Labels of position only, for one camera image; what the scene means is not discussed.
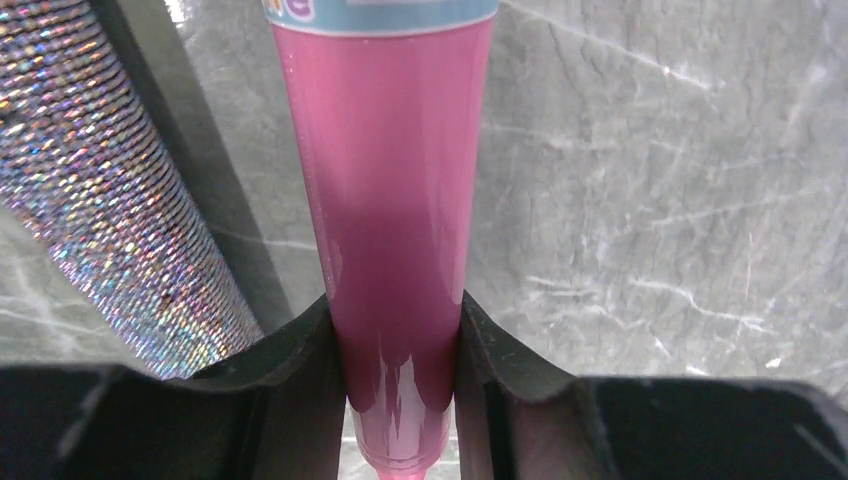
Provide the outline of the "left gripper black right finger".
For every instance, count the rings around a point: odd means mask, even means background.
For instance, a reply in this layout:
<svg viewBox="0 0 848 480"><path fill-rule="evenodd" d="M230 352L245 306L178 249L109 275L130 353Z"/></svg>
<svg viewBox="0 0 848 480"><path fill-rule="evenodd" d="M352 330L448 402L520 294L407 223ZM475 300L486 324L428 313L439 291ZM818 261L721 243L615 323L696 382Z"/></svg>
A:
<svg viewBox="0 0 848 480"><path fill-rule="evenodd" d="M465 479L843 479L847 413L764 378L575 376L462 303Z"/></svg>

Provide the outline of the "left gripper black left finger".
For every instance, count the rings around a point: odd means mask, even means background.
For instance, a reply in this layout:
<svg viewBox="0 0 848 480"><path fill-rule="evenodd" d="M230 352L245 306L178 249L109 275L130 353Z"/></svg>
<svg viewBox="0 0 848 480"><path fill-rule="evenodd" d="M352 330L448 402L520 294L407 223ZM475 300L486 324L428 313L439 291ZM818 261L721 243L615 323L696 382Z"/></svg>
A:
<svg viewBox="0 0 848 480"><path fill-rule="evenodd" d="M345 387L320 298L188 379L120 365L1 370L5 479L334 479Z"/></svg>

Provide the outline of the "glitter sequin microphone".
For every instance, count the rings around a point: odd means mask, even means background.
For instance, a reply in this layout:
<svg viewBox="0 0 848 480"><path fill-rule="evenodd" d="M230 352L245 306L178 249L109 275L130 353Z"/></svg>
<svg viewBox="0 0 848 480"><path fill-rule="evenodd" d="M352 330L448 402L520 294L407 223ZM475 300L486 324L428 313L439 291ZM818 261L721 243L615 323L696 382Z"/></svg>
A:
<svg viewBox="0 0 848 480"><path fill-rule="evenodd" d="M261 339L87 1L1 5L1 198L157 375Z"/></svg>

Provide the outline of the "pink microphone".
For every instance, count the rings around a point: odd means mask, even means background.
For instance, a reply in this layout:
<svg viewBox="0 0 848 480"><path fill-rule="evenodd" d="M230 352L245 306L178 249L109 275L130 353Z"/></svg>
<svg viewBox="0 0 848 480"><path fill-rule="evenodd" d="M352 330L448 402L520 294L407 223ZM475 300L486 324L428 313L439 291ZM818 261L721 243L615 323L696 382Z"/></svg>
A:
<svg viewBox="0 0 848 480"><path fill-rule="evenodd" d="M494 1L267 1L355 434L382 479L448 437Z"/></svg>

